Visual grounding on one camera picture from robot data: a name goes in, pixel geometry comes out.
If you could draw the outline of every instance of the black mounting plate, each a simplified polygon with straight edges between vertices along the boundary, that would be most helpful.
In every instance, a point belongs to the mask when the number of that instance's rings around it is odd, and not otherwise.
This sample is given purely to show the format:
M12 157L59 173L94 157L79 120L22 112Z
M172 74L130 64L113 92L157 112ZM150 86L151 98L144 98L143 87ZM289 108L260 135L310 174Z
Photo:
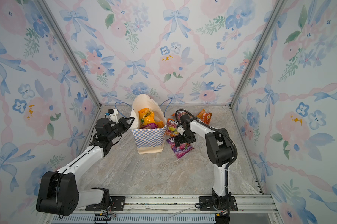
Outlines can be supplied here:
M125 205L125 196L110 196L111 203L114 203L113 206L111 206L111 211L123 211L124 205ZM102 206L97 205L88 205L85 208L86 211L104 211Z
M212 201L212 196L200 196L199 197L200 203L196 204L202 206L200 208L200 211L217 211L213 207L213 201ZM235 200L235 197L231 196L231 201L229 203L229 211L238 211L238 206L237 202Z

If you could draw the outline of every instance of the metal vent grille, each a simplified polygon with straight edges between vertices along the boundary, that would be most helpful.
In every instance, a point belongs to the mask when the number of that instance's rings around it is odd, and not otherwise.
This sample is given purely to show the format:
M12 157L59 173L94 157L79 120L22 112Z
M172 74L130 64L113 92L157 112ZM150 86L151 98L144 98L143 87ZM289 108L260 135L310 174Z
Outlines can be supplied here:
M116 218L111 219L108 223L216 223L214 214L178 214L168 218L168 214L117 214ZM54 217L52 224L61 223L106 223L100 221L105 217L94 214L72 214L64 217L62 220L58 216Z

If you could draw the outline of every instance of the gray marble surface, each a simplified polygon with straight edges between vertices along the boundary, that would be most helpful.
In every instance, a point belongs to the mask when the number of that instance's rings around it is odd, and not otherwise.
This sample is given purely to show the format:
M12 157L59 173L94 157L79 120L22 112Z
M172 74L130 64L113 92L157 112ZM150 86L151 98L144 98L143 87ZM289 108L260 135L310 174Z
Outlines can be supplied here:
M103 106L102 115L113 107ZM130 115L129 106L118 109ZM228 106L169 106L166 118L177 109L198 114L202 109L212 113L211 126L226 128L238 150L238 158L230 167L229 188L233 194L258 194L253 174L243 151ZM103 187L110 194L211 194L213 166L208 159L205 140L197 136L193 150L177 159L165 142L160 153L139 154L131 131L112 147L108 155L94 164L78 181L80 190Z

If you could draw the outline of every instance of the blue checkered pattern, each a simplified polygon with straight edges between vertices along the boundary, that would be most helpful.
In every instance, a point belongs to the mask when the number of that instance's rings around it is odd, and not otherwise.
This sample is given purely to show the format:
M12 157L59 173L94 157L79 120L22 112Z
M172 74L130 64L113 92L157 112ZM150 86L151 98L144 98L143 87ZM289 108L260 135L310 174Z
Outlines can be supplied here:
M131 129L138 148L151 148L162 145L165 140L166 126L156 129Z

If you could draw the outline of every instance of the metal corner post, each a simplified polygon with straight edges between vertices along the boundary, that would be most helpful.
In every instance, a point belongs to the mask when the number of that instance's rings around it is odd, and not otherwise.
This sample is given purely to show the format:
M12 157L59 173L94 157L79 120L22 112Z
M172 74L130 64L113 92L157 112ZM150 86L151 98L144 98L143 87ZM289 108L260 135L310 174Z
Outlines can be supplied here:
M265 46L265 44L268 40L268 37L272 33L272 30L273 30L274 26L276 25L276 23L279 19L279 16L280 16L286 2L287 2L286 0L277 0L277 3L275 4L275 7L272 10L269 21L267 22L267 25L265 26L265 28L263 30L262 36L261 36L256 48L253 51L252 58L247 65L247 69L245 70L245 73L244 73L242 79L240 80L240 82L238 84L237 90L234 93L232 102L230 104L230 108L234 108L235 104L237 103L239 95L241 94L241 92L244 88L244 85L247 82L247 80L249 78L249 75L252 72L256 61L258 60L260 54L262 53L263 48L264 48L264 46Z
M88 94L90 97L93 99L94 103L96 104L97 107L100 107L100 101L98 97L96 96L92 86L89 83L89 80L83 73L81 66L79 62L76 60L74 52L72 51L71 47L69 46L69 43L67 40L64 38L64 34L62 33L61 29L59 28L58 23L56 22L52 12L50 11L48 4L46 3L45 0L35 0L36 5L46 21L48 22L48 25L50 28L54 31L54 34L56 38L58 39L59 44L63 48L64 52L68 56L69 61L72 63L73 68L75 69L76 73L79 76L79 79L83 83L84 87L88 91Z

